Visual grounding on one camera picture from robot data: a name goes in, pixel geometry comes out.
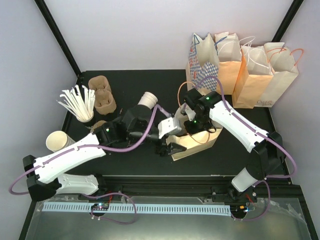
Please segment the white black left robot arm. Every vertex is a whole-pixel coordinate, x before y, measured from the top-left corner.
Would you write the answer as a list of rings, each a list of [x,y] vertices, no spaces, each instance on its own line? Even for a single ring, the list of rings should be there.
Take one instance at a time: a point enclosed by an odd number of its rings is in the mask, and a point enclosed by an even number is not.
[[[144,142],[154,144],[155,153],[162,157],[186,151],[186,147],[180,144],[166,142],[169,135],[181,130],[173,115],[164,112],[166,119],[154,124],[156,111],[160,109],[158,104],[154,107],[135,105],[123,116],[105,122],[70,146],[43,157],[24,157],[22,161],[31,199],[39,202],[57,194],[81,194],[101,200],[108,192],[101,176],[67,172],[110,152],[130,152]]]

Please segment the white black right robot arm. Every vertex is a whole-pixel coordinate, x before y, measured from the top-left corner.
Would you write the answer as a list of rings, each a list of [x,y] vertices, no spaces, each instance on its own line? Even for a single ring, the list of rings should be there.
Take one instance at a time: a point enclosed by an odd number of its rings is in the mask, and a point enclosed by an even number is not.
[[[219,93],[212,91],[202,95],[192,88],[184,96],[190,108],[189,120],[184,122],[189,134],[209,132],[218,126],[229,131],[249,152],[245,167],[232,179],[226,195],[234,202],[240,201],[246,190],[257,181],[262,181],[283,164],[285,153],[281,150],[283,139],[277,132],[269,133],[235,111]]]

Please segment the cream paper bag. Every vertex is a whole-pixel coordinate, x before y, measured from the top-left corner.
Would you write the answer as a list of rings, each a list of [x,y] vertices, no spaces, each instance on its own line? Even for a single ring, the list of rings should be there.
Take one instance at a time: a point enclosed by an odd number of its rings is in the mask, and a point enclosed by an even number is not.
[[[211,128],[209,130],[210,132],[208,132],[207,130],[203,130],[194,134],[187,133],[184,123],[189,121],[189,117],[182,112],[184,106],[184,104],[179,104],[179,108],[176,110],[174,115],[179,120],[182,130],[180,131],[180,133],[177,133],[176,135],[170,135],[166,139],[167,144],[178,144],[186,148],[185,151],[174,153],[171,155],[174,161],[211,148],[222,132],[222,128],[217,128],[216,130],[214,128]]]

